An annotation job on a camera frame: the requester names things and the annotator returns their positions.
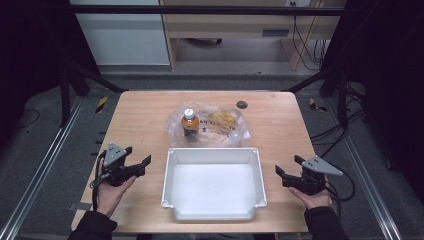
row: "plastic bag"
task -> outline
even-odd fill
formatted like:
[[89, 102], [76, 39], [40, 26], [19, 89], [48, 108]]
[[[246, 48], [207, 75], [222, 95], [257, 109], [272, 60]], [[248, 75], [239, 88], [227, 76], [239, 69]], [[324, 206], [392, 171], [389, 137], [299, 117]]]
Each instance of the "plastic bag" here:
[[[191, 108], [199, 118], [199, 133], [184, 136], [181, 119]], [[250, 147], [250, 133], [242, 114], [232, 108], [207, 103], [182, 102], [170, 113], [166, 123], [168, 140], [176, 148]]]

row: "bottle label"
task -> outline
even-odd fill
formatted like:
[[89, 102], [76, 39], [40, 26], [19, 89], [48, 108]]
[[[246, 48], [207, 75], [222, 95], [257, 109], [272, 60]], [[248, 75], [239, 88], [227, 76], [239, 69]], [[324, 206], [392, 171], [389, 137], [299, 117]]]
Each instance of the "bottle label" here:
[[197, 134], [197, 133], [199, 133], [199, 130], [197, 130], [197, 129], [184, 128], [184, 136], [189, 136], [189, 135], [193, 135], [193, 134]]

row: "white tray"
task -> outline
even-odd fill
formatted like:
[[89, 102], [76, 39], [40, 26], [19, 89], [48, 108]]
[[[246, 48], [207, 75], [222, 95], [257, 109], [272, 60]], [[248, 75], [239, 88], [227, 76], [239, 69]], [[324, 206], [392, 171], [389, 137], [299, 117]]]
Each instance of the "white tray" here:
[[267, 204], [256, 148], [170, 148], [162, 207], [177, 220], [250, 220]]

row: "table surface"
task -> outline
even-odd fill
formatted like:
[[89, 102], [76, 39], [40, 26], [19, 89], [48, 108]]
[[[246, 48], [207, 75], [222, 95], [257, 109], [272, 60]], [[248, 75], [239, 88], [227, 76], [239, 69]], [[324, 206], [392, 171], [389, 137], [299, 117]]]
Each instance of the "table surface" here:
[[[177, 221], [171, 209], [161, 206], [167, 153], [171, 148], [166, 134], [166, 120], [177, 105], [184, 101], [207, 103], [237, 109], [238, 101], [248, 104], [238, 109], [252, 135], [250, 146], [258, 148], [267, 206], [259, 208], [250, 221]], [[296, 98], [288, 92], [234, 91], [128, 91], [117, 104], [101, 151], [113, 142], [133, 147], [126, 165], [140, 163], [148, 155], [152, 162], [146, 175], [127, 190], [112, 220], [118, 222], [116, 232], [125, 233], [277, 233], [306, 232], [303, 204], [275, 173], [275, 165], [287, 174], [299, 176], [301, 167], [294, 155], [311, 158], [315, 155]], [[91, 203], [94, 169], [89, 177], [81, 202]], [[77, 210], [72, 222], [75, 229], [84, 211]]]

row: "wall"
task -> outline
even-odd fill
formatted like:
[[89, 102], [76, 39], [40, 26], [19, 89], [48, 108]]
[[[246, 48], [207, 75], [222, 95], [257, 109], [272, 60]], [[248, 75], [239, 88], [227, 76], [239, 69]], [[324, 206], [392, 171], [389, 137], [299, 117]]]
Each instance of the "wall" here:
[[[70, 3], [158, 5], [157, 0], [70, 0]], [[77, 14], [77, 18], [98, 65], [169, 65], [159, 14]]]

